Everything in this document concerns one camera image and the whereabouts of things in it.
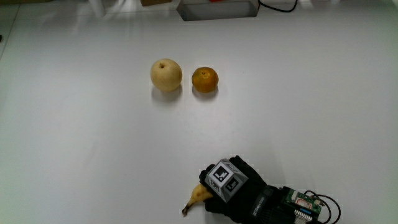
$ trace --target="green circuit board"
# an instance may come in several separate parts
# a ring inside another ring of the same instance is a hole
[[[296,190],[290,190],[285,198],[285,204],[294,207],[295,209],[301,210],[309,215],[321,213],[321,201],[316,198],[310,197]]]

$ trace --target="cable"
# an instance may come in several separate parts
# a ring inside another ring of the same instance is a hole
[[[264,6],[264,7],[267,7],[267,8],[269,8],[269,9],[276,10],[276,11],[278,11],[278,12],[292,12],[292,11],[296,8],[297,2],[298,2],[299,0],[296,0],[296,2],[294,3],[293,8],[292,8],[292,9],[289,9],[289,10],[277,9],[277,8],[274,8],[274,7],[272,7],[272,6],[268,6],[268,5],[264,4],[264,3],[262,3],[260,0],[258,0],[258,1],[259,1],[259,4],[260,4],[260,5],[262,5],[262,6]]]
[[[328,223],[328,222],[330,221],[330,218],[331,218],[331,211],[330,211],[330,208],[329,208],[328,204],[327,204],[324,200],[320,199],[319,197],[328,198],[328,199],[330,199],[334,204],[336,204],[337,209],[338,209],[338,216],[337,216],[336,220],[332,223],[332,224],[336,224],[336,223],[338,222],[338,220],[340,219],[340,216],[341,216],[341,209],[340,209],[340,206],[338,205],[338,203],[337,203],[333,198],[331,198],[331,197],[329,197],[329,196],[326,196],[326,195],[316,194],[316,193],[313,192],[312,190],[307,190],[306,192],[304,192],[304,194],[306,195],[306,194],[309,193],[309,192],[310,192],[311,194],[313,194],[312,197],[315,196],[316,198],[318,198],[318,200],[320,200],[321,202],[323,202],[323,203],[328,207],[328,209],[329,209],[329,218],[328,218],[328,220],[327,220],[326,222],[324,222],[324,223],[322,223],[322,224],[326,224],[326,223]]]

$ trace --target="black glove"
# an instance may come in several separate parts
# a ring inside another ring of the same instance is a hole
[[[283,198],[289,192],[289,188],[277,189],[276,187],[267,185],[260,175],[239,156],[232,157],[229,160],[249,179],[236,192],[228,203],[225,203],[214,190],[205,182],[207,173],[215,166],[214,164],[207,167],[200,173],[200,183],[203,184],[209,192],[213,194],[213,198],[205,200],[206,211],[212,213],[224,214],[230,217],[232,221],[243,224],[265,224],[272,223],[272,213],[274,217],[276,210]],[[279,219],[279,224],[293,223],[294,217],[284,216],[283,220]]]

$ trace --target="white tabletop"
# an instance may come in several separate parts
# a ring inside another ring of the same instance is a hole
[[[181,209],[234,155],[270,185],[332,196],[339,223],[394,223],[397,21],[392,4],[17,20],[0,60],[0,223],[232,223]],[[150,81],[161,58],[183,70],[173,93]],[[220,78],[210,96],[192,90],[203,66]]]

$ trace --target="white cube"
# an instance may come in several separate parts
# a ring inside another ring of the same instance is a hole
[[[247,180],[248,177],[229,160],[222,159],[207,174],[205,182],[228,202]]]

